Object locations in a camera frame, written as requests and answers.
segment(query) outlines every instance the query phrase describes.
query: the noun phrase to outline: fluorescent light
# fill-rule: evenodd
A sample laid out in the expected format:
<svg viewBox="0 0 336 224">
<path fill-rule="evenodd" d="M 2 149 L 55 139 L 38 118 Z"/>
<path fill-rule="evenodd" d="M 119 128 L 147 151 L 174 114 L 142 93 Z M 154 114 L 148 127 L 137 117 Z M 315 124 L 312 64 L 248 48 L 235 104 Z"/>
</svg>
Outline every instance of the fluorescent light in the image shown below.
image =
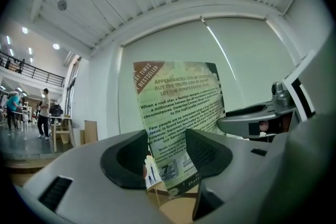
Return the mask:
<svg viewBox="0 0 336 224">
<path fill-rule="evenodd" d="M 225 54 L 225 52 L 224 52 L 222 46 L 220 45 L 218 39 L 216 38 L 215 34 L 212 32 L 212 30 L 210 29 L 210 27 L 206 26 L 206 28 L 208 28 L 209 32 L 211 33 L 211 35 L 214 37 L 215 41 L 217 42 L 217 44 L 218 44 L 219 47 L 221 48 L 222 53 L 224 54 L 224 57 L 225 57 L 227 63 L 229 64 L 229 66 L 230 66 L 230 69 L 231 69 L 231 72 L 232 72 L 232 74 L 233 74 L 233 77 L 234 77 L 235 80 L 236 80 L 236 76 L 235 76 L 235 74 L 233 73 L 233 70 L 232 70 L 232 67 L 231 67 L 231 65 L 230 65 L 229 59 L 227 59 L 226 54 Z"/>
</svg>

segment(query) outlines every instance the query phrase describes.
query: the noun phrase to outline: blue shirt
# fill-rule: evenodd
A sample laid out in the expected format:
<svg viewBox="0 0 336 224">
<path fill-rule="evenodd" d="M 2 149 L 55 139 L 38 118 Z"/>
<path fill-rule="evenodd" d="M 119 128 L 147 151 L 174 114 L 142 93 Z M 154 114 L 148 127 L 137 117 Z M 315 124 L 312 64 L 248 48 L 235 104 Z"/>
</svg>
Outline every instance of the blue shirt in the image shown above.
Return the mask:
<svg viewBox="0 0 336 224">
<path fill-rule="evenodd" d="M 12 96 L 6 103 L 7 107 L 12 111 L 16 111 L 16 106 L 14 105 L 14 102 L 17 105 L 19 105 L 19 100 L 20 100 L 20 97 L 18 95 Z"/>
</svg>

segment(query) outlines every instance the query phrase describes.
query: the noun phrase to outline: black vent slot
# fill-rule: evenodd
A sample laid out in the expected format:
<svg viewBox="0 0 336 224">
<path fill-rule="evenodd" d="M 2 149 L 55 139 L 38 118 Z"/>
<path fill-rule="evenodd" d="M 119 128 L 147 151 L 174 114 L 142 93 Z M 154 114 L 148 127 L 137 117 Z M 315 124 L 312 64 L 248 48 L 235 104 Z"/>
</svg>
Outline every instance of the black vent slot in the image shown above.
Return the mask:
<svg viewBox="0 0 336 224">
<path fill-rule="evenodd" d="M 253 150 L 251 150 L 252 153 L 260 155 L 262 157 L 265 157 L 267 151 L 261 150 L 259 148 L 254 148 Z"/>
<path fill-rule="evenodd" d="M 71 183 L 71 179 L 57 177 L 39 198 L 39 201 L 51 211 L 55 211 Z"/>
<path fill-rule="evenodd" d="M 201 178 L 221 173 L 232 161 L 231 150 L 192 129 L 185 131 L 186 149 Z"/>
</svg>

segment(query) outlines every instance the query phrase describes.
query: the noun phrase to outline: bestseller banner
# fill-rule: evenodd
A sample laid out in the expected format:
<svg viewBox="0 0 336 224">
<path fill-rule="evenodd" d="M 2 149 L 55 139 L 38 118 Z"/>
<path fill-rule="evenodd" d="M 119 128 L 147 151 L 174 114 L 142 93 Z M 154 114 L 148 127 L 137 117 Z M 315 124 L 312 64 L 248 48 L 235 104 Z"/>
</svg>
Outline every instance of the bestseller banner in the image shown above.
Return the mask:
<svg viewBox="0 0 336 224">
<path fill-rule="evenodd" d="M 134 83 L 148 143 L 171 197 L 198 184 L 186 129 L 217 132 L 224 101 L 216 65 L 206 62 L 134 63 Z"/>
</svg>

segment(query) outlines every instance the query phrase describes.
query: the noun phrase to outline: person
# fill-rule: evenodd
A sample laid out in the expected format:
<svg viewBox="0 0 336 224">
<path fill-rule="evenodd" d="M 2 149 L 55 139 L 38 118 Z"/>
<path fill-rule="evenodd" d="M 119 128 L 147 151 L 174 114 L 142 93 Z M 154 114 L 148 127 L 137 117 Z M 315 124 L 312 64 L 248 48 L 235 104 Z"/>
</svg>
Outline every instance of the person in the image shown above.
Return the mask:
<svg viewBox="0 0 336 224">
<path fill-rule="evenodd" d="M 43 94 L 45 95 L 42 104 L 41 104 L 41 111 L 40 115 L 38 116 L 37 120 L 37 127 L 38 131 L 40 132 L 39 138 L 43 137 L 44 135 L 46 136 L 46 141 L 49 140 L 49 132 L 48 132 L 48 119 L 49 119 L 49 109 L 50 109 L 50 98 L 48 96 L 49 90 L 45 88 L 43 90 Z"/>
<path fill-rule="evenodd" d="M 61 117 L 61 115 L 63 114 L 63 110 L 59 104 L 55 103 L 50 107 L 50 114 L 51 116 Z"/>
<path fill-rule="evenodd" d="M 19 69 L 18 69 L 18 71 L 17 71 L 19 74 L 22 73 L 24 64 L 25 64 L 25 59 L 23 59 L 23 60 L 20 61 L 20 63 L 19 63 Z"/>
<path fill-rule="evenodd" d="M 6 105 L 7 105 L 7 123 L 8 128 L 11 131 L 12 125 L 11 121 L 14 122 L 14 127 L 16 128 L 15 121 L 14 121 L 14 111 L 19 107 L 19 104 L 26 102 L 26 99 L 24 97 L 20 98 L 18 94 L 13 94 L 14 92 L 11 92 L 9 94 L 10 98 L 8 99 Z"/>
<path fill-rule="evenodd" d="M 11 64 L 10 62 L 11 62 L 11 61 L 10 61 L 10 59 L 8 58 L 8 59 L 7 59 L 7 62 L 6 62 L 6 64 L 5 64 L 5 68 L 6 68 L 6 69 L 9 69 L 9 65 Z"/>
</svg>

